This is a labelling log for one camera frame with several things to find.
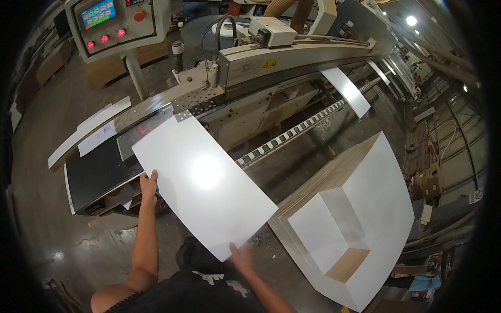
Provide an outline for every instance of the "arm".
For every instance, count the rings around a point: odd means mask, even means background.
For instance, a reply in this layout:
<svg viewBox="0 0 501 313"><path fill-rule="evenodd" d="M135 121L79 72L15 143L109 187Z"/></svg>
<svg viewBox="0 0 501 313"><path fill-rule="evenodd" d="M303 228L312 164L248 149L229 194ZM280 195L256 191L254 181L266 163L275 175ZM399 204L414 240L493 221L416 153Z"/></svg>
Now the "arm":
<svg viewBox="0 0 501 313"><path fill-rule="evenodd" d="M238 250L234 243L229 245L232 256L231 261L252 287L259 302L270 313L296 313L290 304L285 302L268 285L265 284L254 272L251 253L248 244Z"/></svg>
<svg viewBox="0 0 501 313"><path fill-rule="evenodd" d="M93 313L102 313L135 292L145 290L158 283L158 242L155 227L157 172L151 178L142 174L142 201L139 208L136 240L132 250L132 272L124 282L108 285L92 295Z"/></svg>

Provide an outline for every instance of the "warning sticker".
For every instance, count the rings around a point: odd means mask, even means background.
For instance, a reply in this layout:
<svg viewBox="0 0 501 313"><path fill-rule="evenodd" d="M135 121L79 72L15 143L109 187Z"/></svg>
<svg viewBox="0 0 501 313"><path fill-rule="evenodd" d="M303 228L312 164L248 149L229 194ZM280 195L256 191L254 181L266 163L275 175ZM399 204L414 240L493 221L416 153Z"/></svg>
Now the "warning sticker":
<svg viewBox="0 0 501 313"><path fill-rule="evenodd" d="M272 68L274 66L277 66L279 62L279 59L271 59L271 60L266 60L264 61L263 63L261 63L261 69L268 69L268 68Z"/></svg>

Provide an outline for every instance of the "cardboard box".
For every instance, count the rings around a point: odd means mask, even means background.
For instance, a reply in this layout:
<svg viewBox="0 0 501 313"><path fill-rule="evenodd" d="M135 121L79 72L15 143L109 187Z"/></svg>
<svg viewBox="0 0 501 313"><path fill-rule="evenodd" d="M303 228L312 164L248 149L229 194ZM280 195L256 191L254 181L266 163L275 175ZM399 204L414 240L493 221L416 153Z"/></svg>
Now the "cardboard box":
<svg viewBox="0 0 501 313"><path fill-rule="evenodd" d="M140 47L137 52L137 61L139 65L143 65L168 55L169 43L166 38L161 43ZM110 81L127 73L127 69L118 54L88 64L80 56L80 62L89 77L89 81L96 88L102 88Z"/></svg>
<svg viewBox="0 0 501 313"><path fill-rule="evenodd" d="M108 82L127 73L118 55L107 56L88 64L84 62L82 56L79 57L89 81L96 88L102 88Z"/></svg>
<svg viewBox="0 0 501 313"><path fill-rule="evenodd" d="M60 68L66 65L71 56L75 42L73 39L63 41L45 58L37 71L37 81L43 86Z"/></svg>
<svg viewBox="0 0 501 313"><path fill-rule="evenodd" d="M424 171L417 172L412 178L411 185L409 186L409 191L414 193L416 200L424 198L423 182L425 181Z"/></svg>
<svg viewBox="0 0 501 313"><path fill-rule="evenodd" d="M429 189L433 198L442 194L443 173L442 169L438 166L438 162L430 165L426 188Z"/></svg>
<svg viewBox="0 0 501 313"><path fill-rule="evenodd" d="M16 110L21 114L25 113L28 103L40 87L37 80L37 71L40 68L40 64L42 64L42 61L42 56L38 56L33 60L17 87Z"/></svg>
<svg viewBox="0 0 501 313"><path fill-rule="evenodd" d="M430 169L427 168L424 170L424 177L425 180L423 181L422 185L423 186L423 192L424 192L424 199L426 200L426 203L431 202L435 197L433 196L433 193L430 190L430 186L428 185L428 178L430 174Z"/></svg>

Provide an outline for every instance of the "ceiling light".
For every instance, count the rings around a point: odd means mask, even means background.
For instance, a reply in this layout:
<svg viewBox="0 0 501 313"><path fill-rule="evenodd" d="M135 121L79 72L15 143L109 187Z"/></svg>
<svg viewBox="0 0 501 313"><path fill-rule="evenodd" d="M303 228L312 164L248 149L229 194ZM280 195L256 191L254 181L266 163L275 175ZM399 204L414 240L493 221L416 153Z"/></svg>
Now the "ceiling light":
<svg viewBox="0 0 501 313"><path fill-rule="evenodd" d="M407 17L406 21L407 21L407 24L409 24L409 26L414 26L417 23L416 18L413 16Z"/></svg>

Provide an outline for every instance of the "control panel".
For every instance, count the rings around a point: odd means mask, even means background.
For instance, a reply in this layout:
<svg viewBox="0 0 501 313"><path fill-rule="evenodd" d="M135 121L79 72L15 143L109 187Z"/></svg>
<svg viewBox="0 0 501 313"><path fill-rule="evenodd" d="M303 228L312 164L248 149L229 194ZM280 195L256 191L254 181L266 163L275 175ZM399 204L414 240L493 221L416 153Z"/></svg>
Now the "control panel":
<svg viewBox="0 0 501 313"><path fill-rule="evenodd" d="M171 22L167 0L67 0L65 10L86 63L162 42Z"/></svg>

